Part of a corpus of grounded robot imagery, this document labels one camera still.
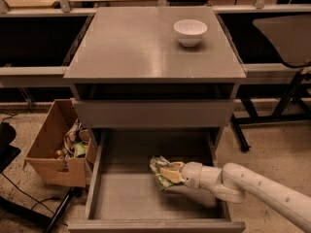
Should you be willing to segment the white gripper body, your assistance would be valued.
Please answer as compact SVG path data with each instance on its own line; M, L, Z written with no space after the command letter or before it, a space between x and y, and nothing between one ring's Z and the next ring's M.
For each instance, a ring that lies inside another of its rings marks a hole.
M198 162L189 162L182 168L182 177L185 180L184 185L189 188L200 188L200 175L203 165Z

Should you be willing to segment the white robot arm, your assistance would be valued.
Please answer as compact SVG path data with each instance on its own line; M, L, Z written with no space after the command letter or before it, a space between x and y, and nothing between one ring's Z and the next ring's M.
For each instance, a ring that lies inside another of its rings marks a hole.
M165 184L206 189L216 198L241 203L249 192L305 233L311 233L311 198L238 164L223 168L198 162L173 162L159 168Z

